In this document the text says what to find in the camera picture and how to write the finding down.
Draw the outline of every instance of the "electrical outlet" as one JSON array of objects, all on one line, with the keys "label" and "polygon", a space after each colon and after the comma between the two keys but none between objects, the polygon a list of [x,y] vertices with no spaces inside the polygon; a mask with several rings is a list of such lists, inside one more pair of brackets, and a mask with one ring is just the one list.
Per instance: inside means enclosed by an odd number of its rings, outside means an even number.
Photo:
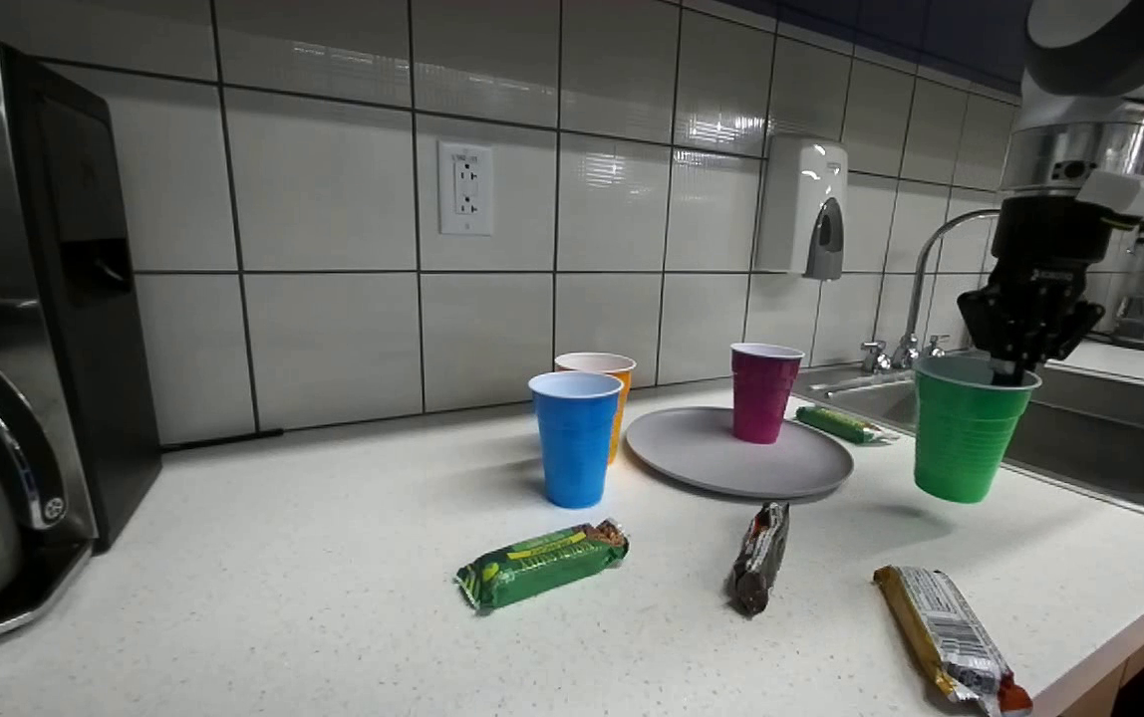
[{"label": "electrical outlet", "polygon": [[494,234],[494,151],[443,143],[443,234]]}]

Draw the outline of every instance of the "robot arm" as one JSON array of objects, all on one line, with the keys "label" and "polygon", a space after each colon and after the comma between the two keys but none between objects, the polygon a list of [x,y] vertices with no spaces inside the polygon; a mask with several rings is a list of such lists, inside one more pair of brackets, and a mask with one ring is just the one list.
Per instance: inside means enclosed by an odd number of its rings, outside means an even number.
[{"label": "robot arm", "polygon": [[997,384],[1066,359],[1103,315],[1083,270],[1144,224],[1144,0],[1036,0],[987,288],[962,315]]}]

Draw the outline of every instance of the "soap dispenser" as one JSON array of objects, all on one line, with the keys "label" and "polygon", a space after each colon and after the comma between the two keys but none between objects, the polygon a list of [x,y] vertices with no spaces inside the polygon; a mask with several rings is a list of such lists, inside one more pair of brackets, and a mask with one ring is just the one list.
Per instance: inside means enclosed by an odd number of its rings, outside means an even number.
[{"label": "soap dispenser", "polygon": [[760,270],[840,279],[850,154],[837,143],[779,134],[760,197]]}]

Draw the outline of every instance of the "green cup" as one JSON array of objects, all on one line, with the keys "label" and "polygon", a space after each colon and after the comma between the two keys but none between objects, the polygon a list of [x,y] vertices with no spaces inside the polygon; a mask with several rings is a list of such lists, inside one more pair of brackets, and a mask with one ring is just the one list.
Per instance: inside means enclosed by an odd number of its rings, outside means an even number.
[{"label": "green cup", "polygon": [[917,366],[917,485],[946,502],[981,502],[1042,380],[993,388],[985,359]]}]

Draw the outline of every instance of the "orange cup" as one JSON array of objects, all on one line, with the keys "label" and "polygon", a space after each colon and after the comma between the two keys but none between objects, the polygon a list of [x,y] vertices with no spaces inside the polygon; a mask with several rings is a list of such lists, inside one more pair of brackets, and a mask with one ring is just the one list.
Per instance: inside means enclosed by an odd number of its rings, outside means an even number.
[{"label": "orange cup", "polygon": [[610,352],[565,352],[554,359],[554,366],[559,370],[583,370],[583,374],[614,374],[621,384],[614,428],[610,428],[610,463],[614,463],[621,449],[621,412],[625,412],[625,397],[634,394],[634,384],[639,384],[639,359],[610,355]]}]

